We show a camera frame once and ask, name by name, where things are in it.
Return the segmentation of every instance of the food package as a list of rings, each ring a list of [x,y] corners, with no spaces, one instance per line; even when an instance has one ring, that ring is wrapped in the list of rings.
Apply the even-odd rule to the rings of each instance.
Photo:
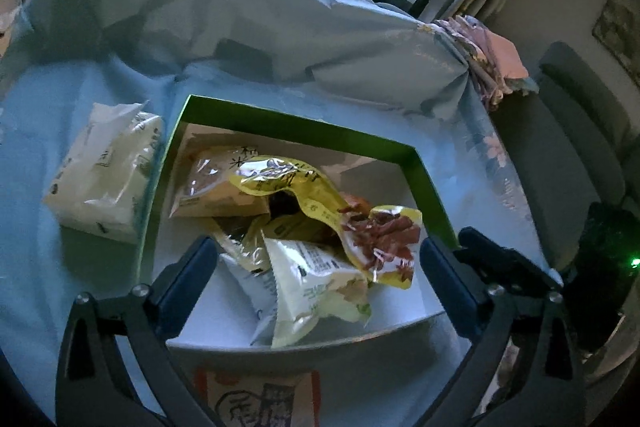
[[[422,214],[405,206],[369,210],[365,201],[347,201],[322,172],[302,161],[254,156],[240,164],[229,182],[252,196],[286,190],[308,217],[331,227],[349,260],[373,282],[407,289],[414,274]]]
[[[238,233],[242,221],[233,218],[211,219],[211,235],[225,251],[223,262],[249,297],[258,324],[251,345],[271,344],[276,322],[276,283],[271,270],[264,237],[328,241],[332,230],[324,223],[310,219],[302,212],[292,216],[258,216],[244,233]]]
[[[242,291],[249,297],[251,306],[258,318],[250,344],[270,346],[273,330],[276,325],[277,293],[273,271],[252,273],[245,270],[236,259],[228,253],[220,254],[220,258],[229,269],[231,275],[238,281]]]
[[[330,244],[333,237],[337,237],[324,223],[310,219],[302,212],[275,219],[271,219],[268,214],[258,216],[247,229],[235,233],[233,227],[238,224],[239,220],[233,218],[212,219],[209,231],[220,247],[232,256],[239,266],[252,273],[271,269],[263,236],[323,244]]]
[[[320,376],[236,377],[199,370],[195,387],[226,427],[318,427]]]
[[[278,294],[271,347],[295,344],[323,317],[369,319],[367,278],[331,247],[268,237],[264,243]]]
[[[255,156],[247,146],[214,146],[199,151],[183,186],[176,191],[171,217],[257,216],[269,212],[266,198],[241,192],[228,175]]]
[[[143,104],[94,103],[44,196],[61,225],[135,243],[162,119]]]

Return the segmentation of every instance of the yellow snack bag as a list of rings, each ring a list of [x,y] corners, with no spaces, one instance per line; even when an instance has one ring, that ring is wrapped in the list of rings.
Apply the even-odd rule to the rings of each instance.
[[[239,266],[252,273],[271,269],[269,255],[264,246],[265,237],[325,243],[329,239],[327,232],[331,232],[324,223],[311,219],[302,212],[275,219],[271,219],[268,214],[255,217],[240,241],[233,238],[228,227],[224,225],[223,219],[211,219],[211,235]]]
[[[304,214],[331,227],[347,257],[367,278],[406,289],[414,274],[422,214],[405,206],[382,205],[361,214],[315,167],[292,158],[254,156],[230,173],[228,181],[252,196],[280,190],[295,195]]]
[[[269,213],[266,198],[255,198],[227,182],[233,169],[252,156],[253,147],[212,146],[191,155],[184,184],[175,193],[170,217],[236,217]]]

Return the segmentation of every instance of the green box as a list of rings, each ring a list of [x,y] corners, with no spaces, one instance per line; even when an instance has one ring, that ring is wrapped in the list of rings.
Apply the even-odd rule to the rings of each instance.
[[[450,247],[457,245],[456,234],[442,202],[420,156],[413,147],[318,120],[243,103],[191,95],[182,109],[177,124],[168,136],[159,174],[152,181],[153,186],[150,190],[152,203],[144,222],[143,240],[138,250],[140,260],[136,274],[138,281],[149,282],[151,279],[162,205],[164,198],[167,197],[169,177],[182,136],[187,124],[190,123],[257,134],[395,163],[402,169],[414,200],[422,211],[422,219],[427,231],[440,237]]]

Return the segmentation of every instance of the white snack bag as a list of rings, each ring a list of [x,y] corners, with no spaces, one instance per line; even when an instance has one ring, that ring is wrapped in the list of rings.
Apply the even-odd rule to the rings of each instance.
[[[50,184],[44,203],[60,225],[135,243],[139,208],[162,134],[162,119],[141,103],[94,103]]]
[[[295,344],[323,317],[366,322],[367,278],[331,247],[264,238],[278,293],[271,347]]]
[[[273,278],[273,271],[266,270],[260,273],[252,273],[245,270],[229,254],[220,254],[222,260],[228,267],[229,272],[238,281],[242,291],[249,297],[251,306],[254,308],[258,324],[255,327],[254,336],[251,338],[251,345],[271,345],[273,329],[276,324],[276,312],[278,311],[276,297],[276,282]]]

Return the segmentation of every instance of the paper card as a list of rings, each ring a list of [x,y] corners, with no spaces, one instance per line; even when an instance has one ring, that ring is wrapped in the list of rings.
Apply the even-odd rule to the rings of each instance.
[[[319,427],[320,376],[236,377],[199,371],[195,386],[226,427]]]

